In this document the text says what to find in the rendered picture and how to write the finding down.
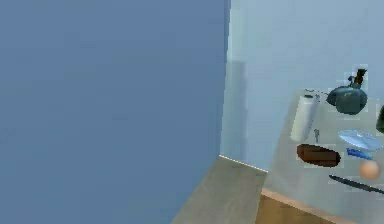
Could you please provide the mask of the tan egg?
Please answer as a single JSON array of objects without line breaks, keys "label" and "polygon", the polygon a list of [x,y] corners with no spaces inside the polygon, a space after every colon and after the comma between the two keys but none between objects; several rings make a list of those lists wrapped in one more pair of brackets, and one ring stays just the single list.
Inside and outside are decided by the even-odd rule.
[{"label": "tan egg", "polygon": [[377,179],[381,174],[380,166],[376,161],[367,160],[360,164],[360,176],[365,179]]}]

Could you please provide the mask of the pale blue plate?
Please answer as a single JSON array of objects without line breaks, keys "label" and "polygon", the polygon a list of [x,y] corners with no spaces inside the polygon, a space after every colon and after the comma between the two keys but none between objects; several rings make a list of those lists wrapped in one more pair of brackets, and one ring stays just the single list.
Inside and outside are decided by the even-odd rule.
[{"label": "pale blue plate", "polygon": [[378,138],[363,130],[341,130],[338,136],[348,144],[368,151],[379,151],[384,147]]}]

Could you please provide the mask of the dark green round object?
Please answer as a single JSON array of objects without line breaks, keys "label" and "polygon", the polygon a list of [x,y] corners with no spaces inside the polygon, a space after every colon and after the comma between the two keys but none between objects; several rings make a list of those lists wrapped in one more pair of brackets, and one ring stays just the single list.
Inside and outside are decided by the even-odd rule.
[{"label": "dark green round object", "polygon": [[384,105],[381,107],[378,118],[377,118],[376,130],[384,134]]}]

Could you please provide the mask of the dark grey kettle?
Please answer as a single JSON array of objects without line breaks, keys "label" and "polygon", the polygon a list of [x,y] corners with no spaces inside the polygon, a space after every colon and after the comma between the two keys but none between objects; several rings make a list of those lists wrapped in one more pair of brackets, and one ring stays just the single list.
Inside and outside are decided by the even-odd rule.
[{"label": "dark grey kettle", "polygon": [[327,96],[326,102],[336,108],[339,113],[357,115],[367,104],[367,94],[361,89],[366,69],[360,68],[355,76],[350,76],[347,86],[333,89]]}]

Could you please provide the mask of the black knife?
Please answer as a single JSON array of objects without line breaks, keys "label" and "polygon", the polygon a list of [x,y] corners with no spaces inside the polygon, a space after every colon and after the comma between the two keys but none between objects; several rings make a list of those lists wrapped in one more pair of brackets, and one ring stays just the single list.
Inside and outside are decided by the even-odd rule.
[{"label": "black knife", "polygon": [[359,182],[356,182],[356,181],[353,181],[353,180],[349,180],[349,179],[346,179],[346,178],[342,178],[342,177],[339,177],[339,176],[335,176],[335,175],[328,175],[328,176],[332,180],[337,181],[339,183],[342,183],[344,185],[348,185],[348,186],[351,186],[351,187],[354,187],[354,188],[358,188],[358,189],[361,189],[361,190],[364,190],[364,191],[367,191],[367,192],[376,192],[376,193],[380,193],[380,194],[384,195],[384,190],[381,190],[379,188],[375,188],[373,186],[369,186],[369,185],[366,185],[366,184],[363,184],[363,183],[359,183]]}]

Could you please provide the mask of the white paper towel roll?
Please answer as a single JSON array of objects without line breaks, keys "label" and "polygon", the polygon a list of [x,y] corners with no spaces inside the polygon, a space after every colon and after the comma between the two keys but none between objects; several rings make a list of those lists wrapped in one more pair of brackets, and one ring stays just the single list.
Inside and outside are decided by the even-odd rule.
[{"label": "white paper towel roll", "polygon": [[317,94],[306,94],[299,98],[290,134],[293,141],[304,142],[308,138],[319,105],[319,98],[320,96]]}]

